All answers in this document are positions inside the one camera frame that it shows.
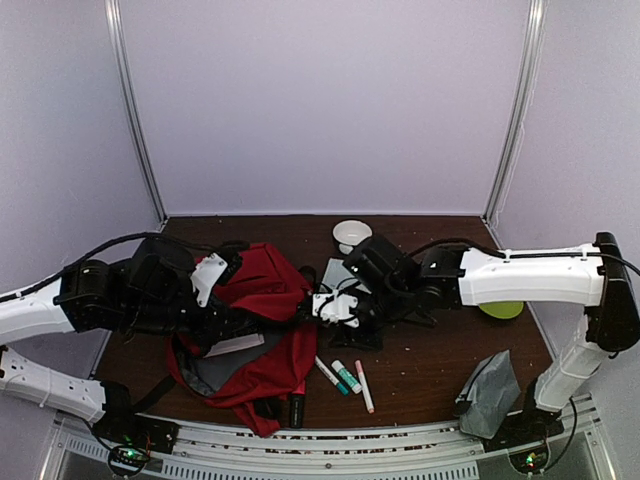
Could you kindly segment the grey ianra magazine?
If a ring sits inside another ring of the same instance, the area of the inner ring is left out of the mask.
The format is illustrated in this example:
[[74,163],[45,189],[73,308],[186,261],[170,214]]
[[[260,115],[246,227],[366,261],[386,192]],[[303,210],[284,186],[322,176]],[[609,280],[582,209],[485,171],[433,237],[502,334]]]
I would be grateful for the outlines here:
[[222,340],[211,347],[211,349],[204,355],[205,358],[225,355],[234,353],[241,350],[246,350],[260,346],[264,343],[264,335],[261,333],[254,333],[245,336],[235,337],[227,340]]

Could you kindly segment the white Great Gatsby book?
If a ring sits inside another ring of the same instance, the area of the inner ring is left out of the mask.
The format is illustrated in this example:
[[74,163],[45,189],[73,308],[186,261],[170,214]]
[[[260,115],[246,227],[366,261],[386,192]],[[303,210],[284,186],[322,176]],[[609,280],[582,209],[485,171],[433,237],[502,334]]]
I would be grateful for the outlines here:
[[330,291],[341,291],[345,288],[357,286],[359,280],[343,265],[338,258],[330,258],[326,264],[321,284]]

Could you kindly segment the red backpack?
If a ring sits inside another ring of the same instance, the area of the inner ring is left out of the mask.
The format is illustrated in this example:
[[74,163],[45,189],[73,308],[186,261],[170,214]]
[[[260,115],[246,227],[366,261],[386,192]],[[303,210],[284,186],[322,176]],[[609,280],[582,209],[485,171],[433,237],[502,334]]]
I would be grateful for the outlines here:
[[169,374],[135,404],[147,411],[180,385],[206,405],[230,409],[256,435],[280,427],[286,397],[305,383],[317,353],[318,331],[307,320],[314,273],[295,268],[269,243],[250,245],[242,265],[213,290],[226,312],[208,349],[193,336],[166,343]]

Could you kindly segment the grey pencil pouch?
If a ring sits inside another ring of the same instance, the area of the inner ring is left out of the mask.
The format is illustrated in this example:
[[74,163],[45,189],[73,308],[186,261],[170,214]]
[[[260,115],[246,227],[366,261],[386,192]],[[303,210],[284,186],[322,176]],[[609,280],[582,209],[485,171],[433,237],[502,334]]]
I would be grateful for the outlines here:
[[455,399],[460,431],[493,439],[520,393],[509,350],[480,361]]

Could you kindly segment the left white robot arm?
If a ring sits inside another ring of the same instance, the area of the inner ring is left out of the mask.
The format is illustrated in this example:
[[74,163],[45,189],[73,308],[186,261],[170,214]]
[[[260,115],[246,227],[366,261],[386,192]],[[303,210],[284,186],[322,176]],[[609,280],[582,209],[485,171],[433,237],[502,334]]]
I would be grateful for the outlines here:
[[153,398],[131,401],[118,383],[82,380],[33,362],[12,349],[19,340],[96,329],[183,334],[198,355],[243,325],[214,293],[240,269],[242,241],[196,245],[143,232],[105,242],[61,271],[1,297],[1,391],[106,427],[123,444],[137,442],[137,415]]

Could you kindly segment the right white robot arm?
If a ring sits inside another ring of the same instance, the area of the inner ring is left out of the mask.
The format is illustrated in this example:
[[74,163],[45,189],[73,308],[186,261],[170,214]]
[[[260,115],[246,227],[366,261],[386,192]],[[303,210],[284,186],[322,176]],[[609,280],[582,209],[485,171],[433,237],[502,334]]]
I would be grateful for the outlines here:
[[433,310],[504,302],[579,305],[576,332],[552,365],[533,381],[523,412],[513,419],[519,440],[535,440],[606,357],[639,341],[639,311],[616,237],[543,250],[495,250],[471,240],[436,240],[405,253],[382,235],[364,239],[345,268],[372,294],[384,319]]

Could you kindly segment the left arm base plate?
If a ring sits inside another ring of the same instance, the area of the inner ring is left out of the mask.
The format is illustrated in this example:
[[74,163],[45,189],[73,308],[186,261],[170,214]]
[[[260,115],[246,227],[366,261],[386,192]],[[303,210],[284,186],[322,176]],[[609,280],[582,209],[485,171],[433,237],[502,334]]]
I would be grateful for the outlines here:
[[139,415],[103,417],[92,425],[92,431],[101,439],[164,454],[173,452],[179,429],[177,423]]

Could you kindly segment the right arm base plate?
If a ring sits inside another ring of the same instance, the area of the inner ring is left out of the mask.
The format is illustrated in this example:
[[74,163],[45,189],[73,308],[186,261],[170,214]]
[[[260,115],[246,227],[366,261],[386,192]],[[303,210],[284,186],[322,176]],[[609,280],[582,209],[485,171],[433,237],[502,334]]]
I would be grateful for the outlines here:
[[560,413],[534,409],[508,415],[492,439],[483,440],[485,452],[510,449],[529,443],[543,442],[564,432]]

